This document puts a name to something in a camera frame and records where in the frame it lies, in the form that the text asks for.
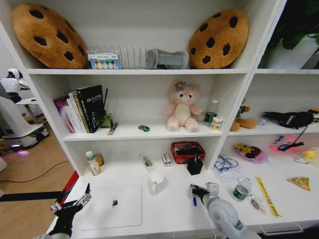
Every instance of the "ruler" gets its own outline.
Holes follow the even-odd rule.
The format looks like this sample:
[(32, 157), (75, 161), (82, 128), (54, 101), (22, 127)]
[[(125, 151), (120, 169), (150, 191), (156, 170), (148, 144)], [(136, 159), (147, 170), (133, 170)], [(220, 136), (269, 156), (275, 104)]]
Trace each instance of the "ruler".
[(257, 183), (258, 183), (258, 185), (260, 187), (261, 192), (264, 195), (264, 198), (266, 199), (266, 202), (268, 204), (268, 207), (269, 207), (271, 213), (274, 216), (276, 216), (276, 217), (282, 217), (282, 216), (280, 216), (278, 214), (278, 212), (277, 212), (277, 210), (275, 208), (275, 205), (273, 204), (273, 201), (271, 201), (271, 198), (270, 198), (270, 196), (269, 196), (269, 194), (267, 192), (267, 189), (265, 188), (265, 185), (264, 185), (263, 181), (261, 181), (261, 178), (260, 177), (256, 177), (256, 180), (257, 180)]

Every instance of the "green toy car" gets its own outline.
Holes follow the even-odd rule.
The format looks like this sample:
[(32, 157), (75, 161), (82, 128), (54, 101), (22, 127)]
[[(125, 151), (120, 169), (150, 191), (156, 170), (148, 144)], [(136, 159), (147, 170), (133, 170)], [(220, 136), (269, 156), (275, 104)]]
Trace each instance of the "green toy car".
[(140, 130), (143, 130), (144, 132), (150, 131), (150, 128), (147, 127), (146, 125), (140, 125), (140, 126), (139, 126), (139, 129), (140, 129)]

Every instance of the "cookie pillow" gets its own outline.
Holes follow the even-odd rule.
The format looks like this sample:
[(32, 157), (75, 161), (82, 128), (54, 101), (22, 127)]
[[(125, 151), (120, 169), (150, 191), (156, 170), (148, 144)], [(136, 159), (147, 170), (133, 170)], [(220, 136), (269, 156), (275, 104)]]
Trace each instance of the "cookie pillow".
[(223, 68), (242, 51), (249, 22), (239, 10), (228, 9), (205, 21), (189, 41), (189, 61), (197, 69)]
[(22, 46), (47, 67), (82, 69), (87, 64), (81, 37), (54, 10), (21, 4), (13, 10), (12, 22)]

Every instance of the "book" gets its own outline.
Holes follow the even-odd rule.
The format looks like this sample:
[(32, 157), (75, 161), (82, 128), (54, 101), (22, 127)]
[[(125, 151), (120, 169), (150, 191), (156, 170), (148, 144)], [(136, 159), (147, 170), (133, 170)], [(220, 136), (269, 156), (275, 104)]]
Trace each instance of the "book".
[(78, 88), (76, 92), (90, 133), (94, 133), (100, 126), (100, 114), (103, 111), (102, 85)]
[(65, 110), (65, 106), (68, 105), (67, 101), (67, 96), (63, 96), (63, 97), (60, 97), (56, 100), (54, 100), (54, 104), (55, 104), (55, 107), (57, 108), (58, 112), (59, 112), (59, 115), (62, 119), (62, 122), (66, 128), (66, 131), (68, 133), (75, 133), (74, 131), (74, 128), (73, 128), (73, 125), (71, 123), (71, 120)]
[(80, 114), (84, 129), (85, 129), (85, 132), (89, 133), (90, 130), (89, 130), (88, 124), (86, 123), (84, 113), (82, 111), (81, 103), (80, 103), (80, 100), (78, 98), (78, 93), (73, 94), (73, 98), (74, 98), (74, 102), (75, 102), (75, 104), (76, 104), (76, 106), (77, 106), (77, 108), (79, 110), (79, 114)]
[(82, 121), (82, 118), (81, 118), (81, 115), (80, 115), (80, 112), (79, 112), (79, 109), (75, 103), (75, 100), (74, 100), (74, 96), (75, 95), (78, 95), (78, 93), (76, 91), (74, 92), (71, 92), (69, 93), (69, 97), (70, 97), (70, 101), (71, 101), (71, 104), (73, 106), (73, 109), (74, 109), (74, 112), (75, 112), (75, 115), (76, 117), (78, 118), (78, 121), (79, 121), (79, 124), (80, 124), (80, 127), (81, 127), (81, 130), (83, 133), (89, 133), (86, 131), (85, 127), (84, 127), (84, 124), (83, 124), (83, 121)]
[(66, 101), (68, 103), (68, 106), (65, 106), (65, 110), (66, 110), (66, 113), (69, 116), (69, 119), (71, 120), (71, 123), (73, 125), (74, 131), (76, 133), (83, 133), (83, 131), (81, 129), (81, 126), (80, 126), (80, 122), (79, 122), (79, 120), (78, 120), (78, 118), (76, 116), (76, 113), (74, 111), (74, 108), (72, 106), (72, 102), (71, 102), (70, 98), (67, 98)]

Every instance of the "stuffed bear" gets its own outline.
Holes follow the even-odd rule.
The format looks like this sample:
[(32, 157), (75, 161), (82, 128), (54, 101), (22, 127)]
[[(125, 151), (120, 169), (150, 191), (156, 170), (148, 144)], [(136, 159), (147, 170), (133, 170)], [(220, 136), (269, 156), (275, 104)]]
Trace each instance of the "stuffed bear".
[(248, 118), (248, 119), (242, 119), (240, 118), (241, 114), (244, 112), (248, 112), (250, 111), (250, 107), (249, 106), (241, 106), (239, 107), (239, 110), (237, 112), (236, 118), (233, 122), (233, 125), (230, 128), (230, 131), (238, 131), (239, 127), (243, 127), (243, 128), (254, 128), (257, 125), (257, 121), (253, 118)]
[(165, 109), (166, 114), (171, 115), (167, 121), (167, 129), (177, 131), (179, 126), (185, 126), (188, 132), (196, 132), (199, 125), (193, 115), (199, 115), (203, 110), (195, 106), (200, 96), (199, 85), (186, 85), (185, 82), (175, 80), (169, 89), (172, 105)]

